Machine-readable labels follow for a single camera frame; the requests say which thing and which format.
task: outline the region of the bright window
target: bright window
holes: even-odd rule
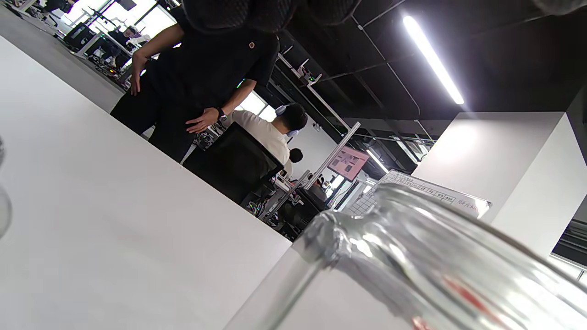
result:
[[[106,3],[106,0],[79,0],[75,3],[72,10],[67,13],[63,14],[69,21],[72,22],[72,27],[77,25],[83,19],[88,18],[88,14],[83,11],[85,9],[87,12],[94,13],[92,9],[98,10]]]
[[[155,0],[133,0],[136,6],[133,9],[127,11],[118,2],[115,2],[104,12],[104,16],[109,20],[113,21],[116,26],[106,24],[108,31],[112,31],[115,28],[123,31],[127,26],[133,25],[141,16],[143,16],[151,7],[157,2]]]
[[[161,6],[157,6],[154,10],[145,16],[136,27],[141,32],[141,35],[148,35],[149,37],[156,36],[159,32],[163,31],[174,25],[175,19]]]
[[[277,117],[277,115],[275,114],[275,109],[268,105],[265,107],[265,109],[263,109],[259,117],[265,119],[268,122],[272,122]]]
[[[252,92],[247,98],[242,101],[241,108],[250,111],[255,115],[259,115],[261,110],[267,105],[255,92]]]

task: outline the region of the white desk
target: white desk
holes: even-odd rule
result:
[[[289,241],[2,37],[0,49],[14,207],[0,329],[222,329]]]

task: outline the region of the white wall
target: white wall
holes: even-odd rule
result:
[[[562,116],[492,225],[515,235],[544,257],[554,248],[585,194],[587,166],[571,124]]]
[[[542,257],[587,193],[564,112],[460,113],[413,175],[492,202],[481,220]]]
[[[413,176],[493,203],[490,223],[563,113],[460,113]]]
[[[312,118],[308,118],[308,124],[298,135],[294,136],[288,147],[290,149],[299,148],[302,150],[303,159],[299,163],[293,164],[292,178],[298,179],[305,170],[315,172],[328,155],[336,148],[336,143],[323,130],[317,132],[312,125]],[[330,181],[333,175],[337,175],[329,169],[322,172],[324,179]]]

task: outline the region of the hand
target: hand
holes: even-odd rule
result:
[[[204,113],[196,119],[188,120],[186,124],[195,124],[194,126],[188,127],[186,131],[190,133],[202,133],[208,126],[218,121],[218,109],[215,107],[207,107],[204,109]]]
[[[141,72],[145,69],[145,64],[147,63],[147,58],[142,56],[141,53],[137,50],[133,54],[133,66],[131,70],[133,71],[130,77],[130,94],[136,95],[141,91]]]

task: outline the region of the black chair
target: black chair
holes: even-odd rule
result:
[[[206,151],[195,149],[184,167],[241,206],[261,198],[271,179],[284,168],[236,123]]]

